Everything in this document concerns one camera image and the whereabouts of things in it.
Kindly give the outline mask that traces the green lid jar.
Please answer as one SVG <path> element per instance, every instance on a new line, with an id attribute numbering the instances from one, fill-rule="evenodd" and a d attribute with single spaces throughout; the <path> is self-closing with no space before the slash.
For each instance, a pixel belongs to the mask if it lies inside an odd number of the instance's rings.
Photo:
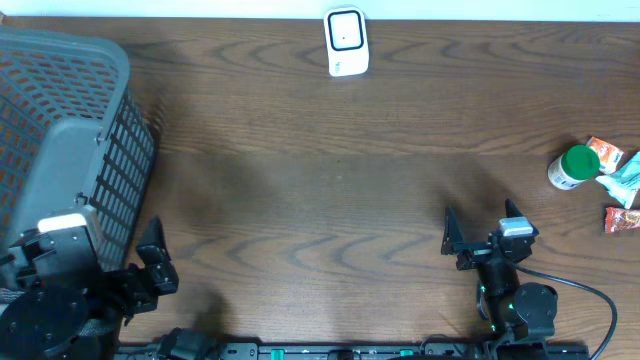
<path id="1" fill-rule="evenodd" d="M 550 183 L 561 190 L 573 190 L 599 173 L 600 159 L 586 145 L 576 145 L 554 160 L 548 167 Z"/>

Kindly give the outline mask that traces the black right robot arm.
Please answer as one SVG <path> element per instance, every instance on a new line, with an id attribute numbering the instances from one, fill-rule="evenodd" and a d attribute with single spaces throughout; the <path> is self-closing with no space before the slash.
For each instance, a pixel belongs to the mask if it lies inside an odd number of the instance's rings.
<path id="1" fill-rule="evenodd" d="M 516 266 L 532 254 L 538 229 L 505 201 L 506 216 L 483 242 L 467 242 L 453 212 L 445 210 L 443 255 L 455 256 L 459 271 L 474 270 L 479 278 L 480 303 L 494 331 L 512 342 L 544 340 L 555 334 L 558 295 L 554 288 L 522 283 Z"/>

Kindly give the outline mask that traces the small orange carton box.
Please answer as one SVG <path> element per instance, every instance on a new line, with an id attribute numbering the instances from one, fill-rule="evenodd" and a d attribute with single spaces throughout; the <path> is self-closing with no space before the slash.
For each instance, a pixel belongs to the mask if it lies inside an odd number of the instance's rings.
<path id="1" fill-rule="evenodd" d="M 612 174 L 617 170 L 618 164 L 624 155 L 620 148 L 597 137 L 591 137 L 586 146 L 598 155 L 601 173 Z"/>

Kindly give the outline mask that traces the red brown chocolate bar wrapper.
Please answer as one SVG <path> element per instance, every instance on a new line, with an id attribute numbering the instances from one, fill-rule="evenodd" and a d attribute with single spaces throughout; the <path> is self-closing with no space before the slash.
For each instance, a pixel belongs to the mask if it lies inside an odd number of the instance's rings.
<path id="1" fill-rule="evenodd" d="M 615 233 L 622 230 L 636 229 L 640 225 L 640 211 L 607 207 L 604 231 Z"/>

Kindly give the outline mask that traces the mint green wipes pack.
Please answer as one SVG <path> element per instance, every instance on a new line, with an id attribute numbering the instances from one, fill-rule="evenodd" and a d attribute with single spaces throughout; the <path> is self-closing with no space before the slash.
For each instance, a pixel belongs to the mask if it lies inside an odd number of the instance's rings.
<path id="1" fill-rule="evenodd" d="M 615 173 L 595 178 L 624 209 L 630 209 L 633 206 L 639 191 L 639 157 L 640 154 L 636 153 Z"/>

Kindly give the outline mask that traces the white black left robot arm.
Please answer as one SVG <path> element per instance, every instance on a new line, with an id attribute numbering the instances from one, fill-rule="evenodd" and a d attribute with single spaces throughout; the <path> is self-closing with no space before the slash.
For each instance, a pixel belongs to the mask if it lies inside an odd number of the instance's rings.
<path id="1" fill-rule="evenodd" d="M 159 218 L 150 220 L 136 252 L 141 266 L 103 269 L 86 226 L 15 243 L 1 261 L 19 293 L 1 315 L 2 358 L 112 358 L 121 327 L 179 285 Z"/>

